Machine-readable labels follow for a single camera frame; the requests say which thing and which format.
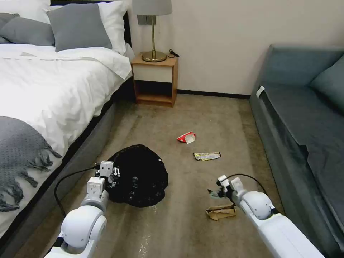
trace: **white duvet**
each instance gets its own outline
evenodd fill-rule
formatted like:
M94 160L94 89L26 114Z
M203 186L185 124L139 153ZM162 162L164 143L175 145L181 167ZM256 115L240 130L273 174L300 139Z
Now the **white duvet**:
M60 155L99 115L131 74L129 58L106 48L84 48L56 53L54 47L0 45L0 116L20 119L35 128ZM50 171L62 159L55 159ZM38 181L32 188L22 179L21 209L50 175L29 170ZM21 209L0 213L0 237Z

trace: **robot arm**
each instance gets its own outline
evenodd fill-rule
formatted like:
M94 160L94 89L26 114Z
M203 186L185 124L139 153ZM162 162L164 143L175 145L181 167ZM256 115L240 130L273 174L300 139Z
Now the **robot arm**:
M109 194L106 184L116 185L120 177L114 163L103 161L95 177L87 182L87 194L81 206L67 214L61 225L61 232L45 258L91 258L106 226L106 212Z
M222 195L249 217L274 257L324 258L291 220L277 212L266 194L245 190L238 177L229 181L223 175L218 184L222 186Z

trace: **gray lamp shade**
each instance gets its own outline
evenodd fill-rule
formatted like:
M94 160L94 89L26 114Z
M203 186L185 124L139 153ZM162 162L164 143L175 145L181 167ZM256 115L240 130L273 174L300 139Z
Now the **gray lamp shade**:
M166 15L172 13L171 0L132 0L132 11L137 15Z

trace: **nightstand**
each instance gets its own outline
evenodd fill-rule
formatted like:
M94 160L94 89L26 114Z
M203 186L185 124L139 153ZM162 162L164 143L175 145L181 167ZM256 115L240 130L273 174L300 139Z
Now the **nightstand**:
M137 104L173 107L178 88L178 57L150 63L141 54L132 60Z

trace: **wall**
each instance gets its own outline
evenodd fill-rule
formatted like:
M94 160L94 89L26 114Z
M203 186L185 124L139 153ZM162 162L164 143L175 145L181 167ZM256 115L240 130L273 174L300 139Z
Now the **wall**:
M271 43L344 45L343 0L172 0L157 17L156 49L181 55L179 89L251 94ZM130 15L135 53L151 28Z

